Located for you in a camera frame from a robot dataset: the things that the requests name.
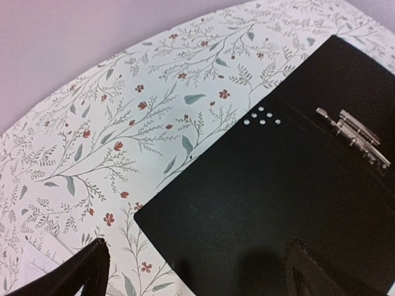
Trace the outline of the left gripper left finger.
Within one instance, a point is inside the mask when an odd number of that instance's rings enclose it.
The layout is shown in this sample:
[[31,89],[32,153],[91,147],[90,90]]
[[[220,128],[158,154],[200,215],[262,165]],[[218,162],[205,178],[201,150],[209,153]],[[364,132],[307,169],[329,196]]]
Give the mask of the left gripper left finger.
[[11,292],[16,296],[105,295],[110,268],[106,241],[97,238],[48,274]]

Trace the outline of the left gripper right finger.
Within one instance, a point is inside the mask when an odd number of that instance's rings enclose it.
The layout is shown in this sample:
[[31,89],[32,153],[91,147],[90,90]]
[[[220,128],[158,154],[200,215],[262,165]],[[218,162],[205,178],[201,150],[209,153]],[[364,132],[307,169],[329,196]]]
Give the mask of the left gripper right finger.
[[286,246],[285,273],[288,295],[344,295],[299,239]]

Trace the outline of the blue file folder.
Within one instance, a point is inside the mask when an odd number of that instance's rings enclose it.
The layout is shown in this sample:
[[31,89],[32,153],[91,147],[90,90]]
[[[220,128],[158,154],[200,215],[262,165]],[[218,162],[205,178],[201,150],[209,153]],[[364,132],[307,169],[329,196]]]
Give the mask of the blue file folder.
[[330,37],[135,221],[196,295],[288,295],[294,239],[344,295],[386,295],[394,75]]

